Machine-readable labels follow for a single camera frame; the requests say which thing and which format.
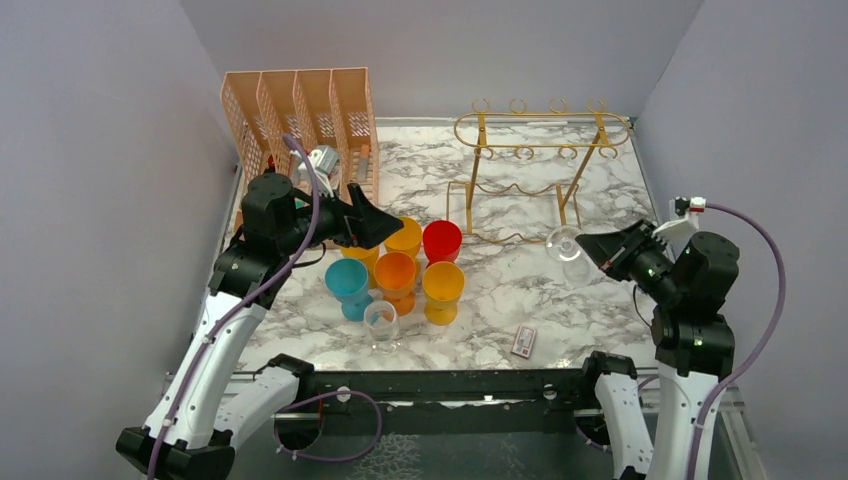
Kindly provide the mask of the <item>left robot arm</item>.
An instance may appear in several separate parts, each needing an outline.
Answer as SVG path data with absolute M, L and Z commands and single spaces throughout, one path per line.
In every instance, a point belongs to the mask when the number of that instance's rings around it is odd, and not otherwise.
M 230 400 L 224 398 L 247 341 L 303 252 L 325 241 L 373 248 L 402 221 L 360 186 L 350 200 L 308 195 L 280 173 L 255 177 L 241 201 L 242 235 L 216 259 L 198 329 L 167 391 L 117 452 L 150 479 L 225 479 L 240 447 L 269 418 L 313 401 L 313 366 L 284 356 Z

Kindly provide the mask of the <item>blue wine glass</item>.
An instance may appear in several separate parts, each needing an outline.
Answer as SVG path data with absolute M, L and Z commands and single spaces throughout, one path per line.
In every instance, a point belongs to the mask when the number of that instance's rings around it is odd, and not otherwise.
M 361 322 L 365 309 L 374 301 L 369 293 L 370 276 L 365 264 L 353 258 L 336 260 L 327 268 L 324 282 L 340 302 L 343 316 Z

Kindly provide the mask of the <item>red wine glass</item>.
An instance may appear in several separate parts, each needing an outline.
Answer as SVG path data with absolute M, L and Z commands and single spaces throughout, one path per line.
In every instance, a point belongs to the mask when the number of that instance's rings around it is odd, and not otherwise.
M 422 243 L 430 264 L 455 262 L 462 247 L 463 232 L 453 222 L 434 221 L 423 230 Z

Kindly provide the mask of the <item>orange wine glass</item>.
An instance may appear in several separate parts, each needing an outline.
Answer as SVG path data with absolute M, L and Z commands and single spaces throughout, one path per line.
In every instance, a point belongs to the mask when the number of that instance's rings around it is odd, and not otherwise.
M 413 292 L 417 278 L 417 261 L 404 252 L 389 252 L 376 262 L 374 275 L 383 298 L 398 316 L 408 315 L 415 307 Z

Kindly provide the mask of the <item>clear wine glass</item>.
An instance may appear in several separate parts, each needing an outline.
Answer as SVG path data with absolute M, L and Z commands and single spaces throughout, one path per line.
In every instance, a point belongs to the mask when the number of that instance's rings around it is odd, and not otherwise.
M 582 288 L 591 283 L 594 265 L 578 245 L 578 228 L 562 225 L 552 230 L 546 238 L 547 254 L 561 264 L 568 288 Z
M 393 355 L 400 345 L 400 322 L 395 307 L 386 300 L 375 300 L 364 311 L 363 324 L 371 349 L 382 356 Z

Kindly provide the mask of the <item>yellow wine glass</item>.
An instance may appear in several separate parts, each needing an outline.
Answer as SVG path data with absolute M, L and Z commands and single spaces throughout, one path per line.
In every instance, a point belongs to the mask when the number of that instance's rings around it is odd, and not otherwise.
M 422 288 L 426 297 L 424 313 L 427 320 L 438 326 L 452 323 L 465 289 L 463 270 L 452 262 L 433 263 L 423 274 Z
M 422 245 L 423 228 L 411 217 L 402 216 L 400 220 L 403 227 L 384 242 L 384 248 L 387 252 L 397 251 L 407 254 L 414 261 L 416 275 L 419 275 L 421 264 L 418 260 L 418 254 Z
M 377 287 L 377 281 L 376 281 L 375 276 L 374 276 L 374 270 L 375 270 L 376 263 L 377 263 L 379 256 L 380 256 L 380 251 L 381 251 L 380 246 L 370 248 L 370 249 L 362 248 L 362 247 L 342 247 L 341 248 L 341 253 L 344 257 L 359 260 L 360 262 L 362 262 L 365 265 L 365 267 L 368 271 L 369 287 L 371 289 L 375 289 Z

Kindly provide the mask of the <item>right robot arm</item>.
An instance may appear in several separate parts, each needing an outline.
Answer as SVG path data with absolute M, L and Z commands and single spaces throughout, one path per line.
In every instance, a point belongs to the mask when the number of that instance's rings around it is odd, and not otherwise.
M 739 249 L 712 232 L 696 232 L 670 260 L 652 223 L 611 233 L 579 234 L 577 244 L 609 278 L 632 281 L 655 303 L 651 336 L 660 381 L 654 435 L 639 404 L 629 357 L 594 351 L 577 380 L 579 398 L 601 407 L 616 479 L 682 479 L 715 414 L 709 394 L 731 373 L 735 340 L 719 310 L 738 276 Z

